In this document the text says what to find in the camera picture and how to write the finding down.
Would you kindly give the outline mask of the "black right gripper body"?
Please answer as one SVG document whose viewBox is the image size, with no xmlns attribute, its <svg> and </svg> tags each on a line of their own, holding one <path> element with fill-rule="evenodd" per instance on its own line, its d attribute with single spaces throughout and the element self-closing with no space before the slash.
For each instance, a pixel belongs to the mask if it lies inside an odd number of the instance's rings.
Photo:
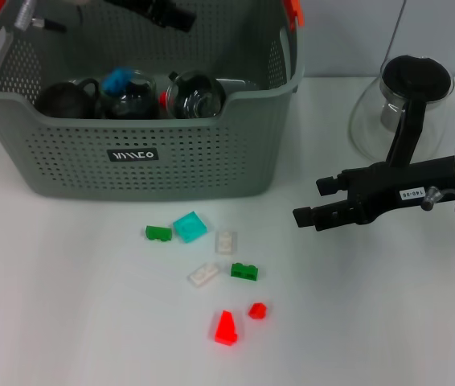
<svg viewBox="0 0 455 386">
<path fill-rule="evenodd" d="M 347 192 L 338 218 L 349 224 L 369 224 L 386 212 L 420 206 L 434 191 L 455 190 L 455 157 L 402 167 L 378 162 L 345 170 L 338 175 L 338 182 Z"/>
</svg>

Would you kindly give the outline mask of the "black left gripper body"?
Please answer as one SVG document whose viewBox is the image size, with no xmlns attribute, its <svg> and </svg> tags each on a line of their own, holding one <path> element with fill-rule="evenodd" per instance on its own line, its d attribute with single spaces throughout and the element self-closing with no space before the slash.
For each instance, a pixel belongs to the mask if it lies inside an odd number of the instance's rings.
<svg viewBox="0 0 455 386">
<path fill-rule="evenodd" d="M 165 15 L 172 9 L 172 2 L 167 0 L 106 0 L 149 19 L 152 23 L 162 23 Z"/>
</svg>

